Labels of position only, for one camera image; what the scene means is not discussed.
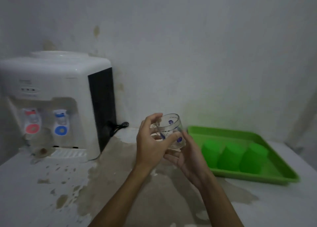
hand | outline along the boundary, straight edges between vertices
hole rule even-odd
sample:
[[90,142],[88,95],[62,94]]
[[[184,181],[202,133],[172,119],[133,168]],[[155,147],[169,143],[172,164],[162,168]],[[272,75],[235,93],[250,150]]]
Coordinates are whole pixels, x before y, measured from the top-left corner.
[[157,133],[158,130],[157,128],[150,128],[150,126],[162,116],[162,113],[156,113],[146,117],[145,120],[142,121],[137,135],[135,167],[141,167],[141,169],[148,172],[160,162],[167,148],[182,136],[180,132],[175,132],[163,141],[156,141],[161,139],[161,137],[158,135],[151,136],[151,134]]
[[197,189],[201,189],[205,179],[213,174],[193,138],[185,131],[183,131],[183,137],[186,140],[186,146],[181,151],[168,149],[164,158],[178,166],[188,180]]

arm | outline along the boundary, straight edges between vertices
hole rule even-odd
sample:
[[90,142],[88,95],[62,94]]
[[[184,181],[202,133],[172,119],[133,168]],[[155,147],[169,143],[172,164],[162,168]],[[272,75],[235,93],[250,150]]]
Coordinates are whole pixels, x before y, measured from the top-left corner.
[[243,227],[224,190],[208,168],[199,146],[188,133],[183,132],[183,136],[186,140],[186,146],[182,151],[169,149],[164,158],[178,166],[199,190],[213,227]]
[[157,129],[150,129],[150,125],[162,115],[162,113],[152,114],[142,121],[137,135],[136,164],[124,184],[96,215],[89,227],[124,225],[145,178],[160,162],[166,149],[181,136],[180,132],[175,132],[161,142],[156,141],[161,139],[160,136],[151,136],[157,132]]

small cup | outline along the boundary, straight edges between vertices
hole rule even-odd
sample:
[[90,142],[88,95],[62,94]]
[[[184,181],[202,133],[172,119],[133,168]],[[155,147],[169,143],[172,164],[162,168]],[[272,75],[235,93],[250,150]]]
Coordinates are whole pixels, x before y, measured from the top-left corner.
[[204,142],[201,153],[209,168],[217,168],[217,161],[222,147],[221,142],[215,140],[207,140]]
[[245,149],[235,143],[228,143],[218,160],[218,169],[239,171],[239,165]]
[[264,146],[251,143],[244,153],[241,163],[240,171],[245,173],[259,174],[262,166],[267,161],[268,149]]
[[[182,132],[183,131],[183,126],[180,121],[180,117],[178,114],[167,114],[162,116],[161,118],[158,119],[158,121],[155,123],[160,136],[162,139],[166,139],[168,136],[170,136],[174,132]],[[185,139],[183,136],[179,137],[177,141],[175,141],[170,149],[179,149],[184,147],[186,144]]]

clear drinking glass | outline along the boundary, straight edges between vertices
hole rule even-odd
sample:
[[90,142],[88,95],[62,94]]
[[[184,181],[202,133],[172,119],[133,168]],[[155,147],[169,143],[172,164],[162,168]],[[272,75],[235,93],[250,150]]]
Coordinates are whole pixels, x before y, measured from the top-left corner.
[[[178,114],[167,114],[162,116],[156,122],[156,127],[163,140],[172,133],[177,131],[182,132],[183,130],[182,122],[180,121],[180,117]],[[170,149],[179,149],[181,147],[184,147],[185,144],[186,141],[184,137],[179,137],[177,141],[175,141],[171,145]]]

left hand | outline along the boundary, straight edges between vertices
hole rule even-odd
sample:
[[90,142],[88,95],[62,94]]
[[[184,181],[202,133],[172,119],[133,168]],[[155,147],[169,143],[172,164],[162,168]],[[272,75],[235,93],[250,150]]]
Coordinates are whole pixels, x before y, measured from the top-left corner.
[[163,116],[162,113],[155,113],[145,118],[141,122],[141,126],[137,135],[137,157],[135,167],[139,166],[142,169],[151,171],[163,158],[165,151],[174,141],[182,136],[180,132],[174,132],[163,141],[160,136],[151,136],[157,133],[157,128],[150,128],[151,124],[155,123]]

